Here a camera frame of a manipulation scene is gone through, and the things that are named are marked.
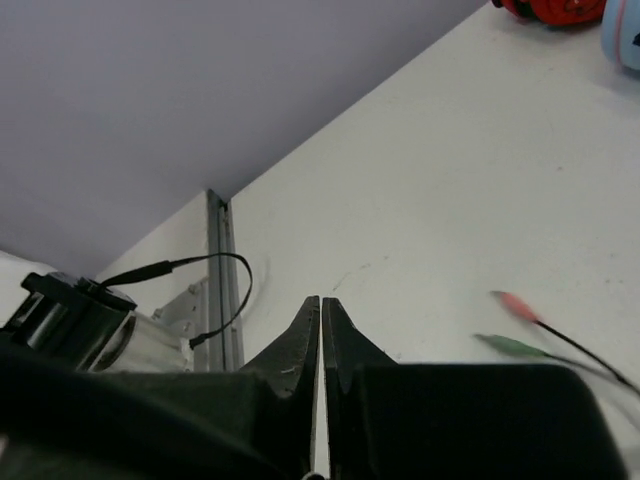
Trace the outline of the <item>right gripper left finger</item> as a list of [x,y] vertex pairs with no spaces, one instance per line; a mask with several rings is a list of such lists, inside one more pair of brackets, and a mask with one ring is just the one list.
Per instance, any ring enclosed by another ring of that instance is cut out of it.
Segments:
[[315,461],[320,298],[307,297],[289,327],[242,371],[258,380],[255,448],[286,475]]

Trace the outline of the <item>black headset with cable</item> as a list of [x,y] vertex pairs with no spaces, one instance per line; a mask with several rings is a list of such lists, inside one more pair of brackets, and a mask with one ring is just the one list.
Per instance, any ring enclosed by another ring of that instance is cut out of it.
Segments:
[[534,361],[550,360],[569,367],[578,368],[584,372],[590,373],[601,379],[616,383],[629,391],[633,392],[636,396],[639,396],[639,387],[634,384],[626,375],[624,375],[619,369],[611,365],[604,360],[601,356],[595,352],[589,350],[584,345],[580,344],[573,338],[562,333],[561,331],[553,328],[526,303],[520,297],[513,293],[493,290],[490,295],[496,300],[497,303],[512,317],[522,320],[528,324],[542,329],[557,339],[565,342],[581,354],[585,355],[590,360],[596,362],[601,370],[591,367],[577,360],[563,357],[557,354],[552,354],[540,348],[528,345],[516,339],[505,337],[498,334],[482,334],[476,333],[473,337],[487,345],[489,348],[495,350],[501,355],[505,355],[516,359],[531,359]]

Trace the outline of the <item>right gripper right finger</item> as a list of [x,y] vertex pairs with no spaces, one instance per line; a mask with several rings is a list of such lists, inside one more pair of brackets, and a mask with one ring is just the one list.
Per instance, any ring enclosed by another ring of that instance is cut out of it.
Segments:
[[365,479],[370,469],[364,407],[353,381],[361,367],[397,363],[356,328],[337,298],[322,300],[322,342],[330,477]]

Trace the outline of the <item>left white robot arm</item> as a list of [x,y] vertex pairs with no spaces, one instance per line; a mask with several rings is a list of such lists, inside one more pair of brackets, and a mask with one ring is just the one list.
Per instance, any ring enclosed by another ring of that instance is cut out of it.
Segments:
[[21,284],[28,296],[1,327],[1,344],[95,373],[192,372],[195,348],[230,327],[250,295],[244,296],[236,312],[220,327],[187,338],[140,313],[137,304],[117,288],[155,280],[177,268],[219,257],[241,263],[249,284],[254,284],[246,258],[230,252],[163,260],[101,282],[61,272],[32,272]]

